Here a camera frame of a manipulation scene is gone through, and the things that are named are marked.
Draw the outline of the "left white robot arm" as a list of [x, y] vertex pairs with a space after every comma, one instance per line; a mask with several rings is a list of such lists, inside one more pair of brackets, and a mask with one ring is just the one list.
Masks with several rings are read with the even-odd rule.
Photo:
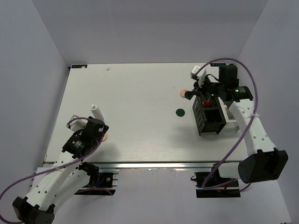
[[59, 208], [77, 191], [98, 183], [99, 168], [84, 159], [100, 146], [108, 129], [102, 120], [84, 119], [84, 126], [73, 132], [42, 180], [24, 197], [13, 201], [13, 209], [20, 221], [24, 224], [50, 224]]

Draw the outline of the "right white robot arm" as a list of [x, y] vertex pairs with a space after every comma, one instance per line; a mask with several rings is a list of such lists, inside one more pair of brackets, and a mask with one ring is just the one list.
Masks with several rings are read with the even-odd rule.
[[[237, 74], [235, 65], [224, 64], [219, 67], [218, 77], [212, 82], [203, 67], [194, 66], [191, 71], [191, 78], [195, 80], [193, 90], [185, 93], [187, 99], [192, 96], [220, 98], [242, 132], [239, 140], [207, 177], [216, 186], [238, 179], [246, 184], [276, 180], [288, 161], [287, 152], [277, 149], [256, 113], [257, 94], [252, 94], [247, 86], [240, 86]], [[242, 140], [245, 141], [248, 157], [240, 162], [226, 162]]]

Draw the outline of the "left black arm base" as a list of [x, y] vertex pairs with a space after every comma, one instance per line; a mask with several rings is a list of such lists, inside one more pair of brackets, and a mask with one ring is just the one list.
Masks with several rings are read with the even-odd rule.
[[106, 171], [88, 162], [82, 163], [77, 169], [86, 172], [89, 182], [75, 195], [113, 196], [115, 194], [119, 180], [118, 170]]

